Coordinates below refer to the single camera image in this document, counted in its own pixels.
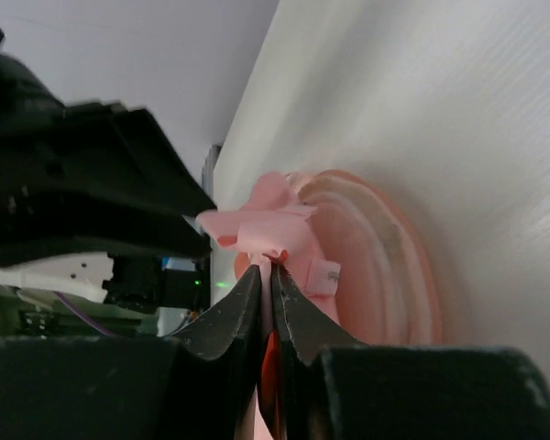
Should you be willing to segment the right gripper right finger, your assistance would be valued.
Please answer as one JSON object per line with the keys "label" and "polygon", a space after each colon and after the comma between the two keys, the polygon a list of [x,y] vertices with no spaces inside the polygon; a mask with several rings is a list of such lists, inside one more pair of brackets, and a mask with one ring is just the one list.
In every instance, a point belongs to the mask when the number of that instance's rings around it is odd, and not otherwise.
{"label": "right gripper right finger", "polygon": [[281,439],[550,439],[550,389],[497,346],[366,345],[271,274]]}

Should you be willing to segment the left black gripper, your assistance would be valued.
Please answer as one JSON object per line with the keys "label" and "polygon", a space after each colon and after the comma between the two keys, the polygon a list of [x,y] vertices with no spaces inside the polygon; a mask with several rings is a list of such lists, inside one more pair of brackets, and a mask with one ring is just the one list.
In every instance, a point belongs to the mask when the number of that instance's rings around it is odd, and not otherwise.
{"label": "left black gripper", "polygon": [[0,104],[0,267],[79,253],[209,255],[182,217],[112,201],[127,152],[161,209],[196,217],[216,208],[146,108]]}

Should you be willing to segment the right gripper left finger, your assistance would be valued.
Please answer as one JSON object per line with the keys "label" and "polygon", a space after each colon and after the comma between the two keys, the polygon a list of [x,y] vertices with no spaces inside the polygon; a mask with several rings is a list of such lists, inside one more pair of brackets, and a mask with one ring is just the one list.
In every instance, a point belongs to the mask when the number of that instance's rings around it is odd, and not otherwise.
{"label": "right gripper left finger", "polygon": [[177,335],[0,338],[0,439],[249,439],[261,278]]}

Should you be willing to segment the pink cloth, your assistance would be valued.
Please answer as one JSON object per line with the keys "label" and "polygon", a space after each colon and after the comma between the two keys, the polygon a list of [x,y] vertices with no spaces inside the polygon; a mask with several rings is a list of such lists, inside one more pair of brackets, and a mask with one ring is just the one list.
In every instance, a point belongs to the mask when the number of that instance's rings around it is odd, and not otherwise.
{"label": "pink cloth", "polygon": [[336,290],[340,265],[325,258],[309,224],[315,211],[300,201],[291,177],[274,171],[258,178],[240,208],[209,210],[196,217],[220,248],[236,252],[237,279],[252,265],[260,271],[261,335],[266,352],[254,397],[255,439],[276,439],[281,431],[277,396],[280,350],[273,321],[271,265],[281,264],[301,293],[327,317],[339,322]]}

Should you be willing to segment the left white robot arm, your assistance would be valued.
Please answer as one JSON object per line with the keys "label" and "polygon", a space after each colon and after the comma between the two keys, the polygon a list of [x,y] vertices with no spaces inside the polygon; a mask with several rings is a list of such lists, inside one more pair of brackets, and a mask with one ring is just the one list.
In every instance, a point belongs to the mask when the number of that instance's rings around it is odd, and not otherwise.
{"label": "left white robot arm", "polygon": [[214,207],[153,114],[65,104],[1,50],[0,286],[141,314],[210,305]]}

